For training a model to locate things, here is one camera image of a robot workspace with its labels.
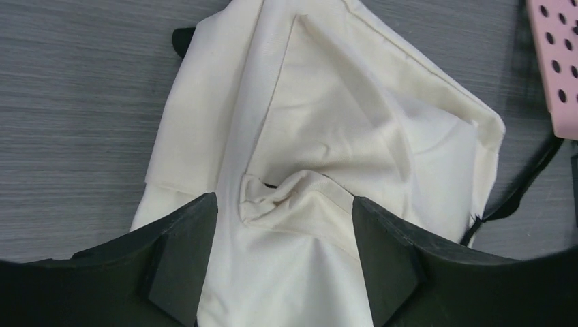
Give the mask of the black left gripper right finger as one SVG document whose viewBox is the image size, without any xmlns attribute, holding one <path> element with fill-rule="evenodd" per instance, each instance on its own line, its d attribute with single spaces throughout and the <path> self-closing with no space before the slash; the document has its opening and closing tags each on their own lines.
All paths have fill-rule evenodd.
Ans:
<svg viewBox="0 0 578 327">
<path fill-rule="evenodd" d="M 352 220 L 374 326 L 481 326 L 475 304 L 495 300 L 479 285 L 510 263 L 409 223 L 355 197 Z"/>
</svg>

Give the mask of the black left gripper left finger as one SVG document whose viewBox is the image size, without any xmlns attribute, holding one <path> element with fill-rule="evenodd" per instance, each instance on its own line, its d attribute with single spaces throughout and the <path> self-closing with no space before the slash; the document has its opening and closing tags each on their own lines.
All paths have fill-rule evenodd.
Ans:
<svg viewBox="0 0 578 327">
<path fill-rule="evenodd" d="M 206 193 L 170 214 L 75 253 L 90 326 L 196 326 L 217 222 Z"/>
</svg>

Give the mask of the cream canvas backpack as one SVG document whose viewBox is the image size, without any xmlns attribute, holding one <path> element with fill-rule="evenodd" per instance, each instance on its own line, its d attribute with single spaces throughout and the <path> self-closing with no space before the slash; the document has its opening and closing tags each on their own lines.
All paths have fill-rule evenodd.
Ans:
<svg viewBox="0 0 578 327">
<path fill-rule="evenodd" d="M 505 132 L 360 1 L 233 1 L 194 31 L 132 229 L 217 196 L 196 326 L 374 326 L 354 198 L 472 249 Z M 575 249 L 508 259 L 485 326 L 577 325 Z"/>
</svg>

